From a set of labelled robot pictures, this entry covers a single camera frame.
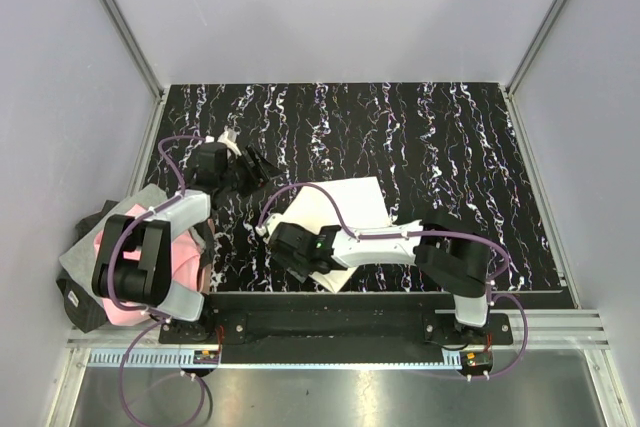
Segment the white cloth napkin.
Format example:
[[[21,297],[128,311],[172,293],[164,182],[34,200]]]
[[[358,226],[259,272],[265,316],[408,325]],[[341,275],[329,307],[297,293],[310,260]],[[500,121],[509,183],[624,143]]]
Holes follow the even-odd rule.
[[[345,224],[351,230],[391,227],[393,221],[388,215],[383,194],[376,177],[360,177],[325,182],[314,182],[328,192],[335,201]],[[302,187],[285,210],[271,211],[266,216],[267,232],[271,234],[280,222],[298,224],[317,234],[325,226],[339,225],[339,219],[331,201],[319,190]],[[344,288],[356,272],[356,267],[334,270],[328,274],[312,273],[315,286],[321,286],[331,293]]]

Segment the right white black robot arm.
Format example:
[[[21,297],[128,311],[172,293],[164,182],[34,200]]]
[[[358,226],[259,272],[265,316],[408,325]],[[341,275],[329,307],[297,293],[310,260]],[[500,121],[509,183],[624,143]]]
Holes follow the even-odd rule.
[[[490,330],[488,264],[493,244],[448,215],[404,225],[356,229],[339,224],[311,230],[273,215],[266,222],[273,261],[300,281],[314,275],[338,291],[361,266],[414,266],[454,300],[454,331],[476,343]]]

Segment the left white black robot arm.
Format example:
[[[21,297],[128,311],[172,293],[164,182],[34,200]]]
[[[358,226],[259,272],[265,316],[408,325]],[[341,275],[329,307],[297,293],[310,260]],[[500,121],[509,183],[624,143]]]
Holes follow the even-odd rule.
[[[251,146],[207,142],[197,146],[184,185],[138,216],[106,219],[91,279],[93,293],[126,311],[149,310],[181,320],[181,331],[196,343],[215,333],[216,319],[203,310],[204,295],[173,278],[172,243],[207,221],[220,196],[247,197],[283,171]]]

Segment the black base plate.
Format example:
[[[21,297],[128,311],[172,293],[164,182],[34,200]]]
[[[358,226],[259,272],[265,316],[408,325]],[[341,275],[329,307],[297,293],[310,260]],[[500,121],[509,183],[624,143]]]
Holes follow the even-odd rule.
[[[404,337],[438,345],[509,346],[507,315],[492,312],[476,332],[455,319],[446,293],[215,293],[195,323],[164,327],[162,344],[241,345],[268,337]]]

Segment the left frame post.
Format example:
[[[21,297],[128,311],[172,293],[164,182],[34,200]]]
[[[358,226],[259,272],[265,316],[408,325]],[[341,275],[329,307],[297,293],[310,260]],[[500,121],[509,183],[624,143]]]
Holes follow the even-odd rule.
[[[115,28],[121,42],[128,52],[130,59],[140,74],[144,84],[152,97],[158,101],[163,93],[164,86],[159,81],[150,62],[146,58],[135,34],[126,20],[124,13],[117,0],[99,0],[113,27]]]

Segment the frame post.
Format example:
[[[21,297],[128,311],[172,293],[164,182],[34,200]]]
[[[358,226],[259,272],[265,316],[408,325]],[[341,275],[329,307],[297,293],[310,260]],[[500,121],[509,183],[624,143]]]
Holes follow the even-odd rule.
[[[569,0],[552,0],[515,72],[505,85],[507,94],[514,95],[516,93],[568,3]]]
[[[146,58],[135,34],[126,20],[124,13],[117,0],[99,0],[113,27],[115,28],[121,42],[128,52],[130,59],[140,74],[144,84],[152,97],[158,101],[163,93],[164,86],[159,81],[150,62]]]

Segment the aluminium frame rail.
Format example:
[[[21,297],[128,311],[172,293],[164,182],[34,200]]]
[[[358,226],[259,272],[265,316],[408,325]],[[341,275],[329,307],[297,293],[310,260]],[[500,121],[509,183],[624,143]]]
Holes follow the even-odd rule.
[[[513,344],[495,346],[496,350],[516,349],[524,341],[527,332],[527,350],[608,350],[609,341],[600,318],[595,310],[561,309],[525,311],[528,328],[524,328],[522,314],[517,309],[498,309],[491,313],[505,315],[508,332]],[[103,326],[90,333],[82,333],[72,328],[66,348],[124,348],[134,337],[150,325],[144,322],[134,327]]]

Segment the right frame post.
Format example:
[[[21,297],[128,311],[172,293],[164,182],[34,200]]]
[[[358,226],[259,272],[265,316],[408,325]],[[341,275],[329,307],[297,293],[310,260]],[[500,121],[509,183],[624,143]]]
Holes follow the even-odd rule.
[[[507,94],[514,95],[516,93],[568,3],[569,0],[552,0],[515,72],[505,85]]]

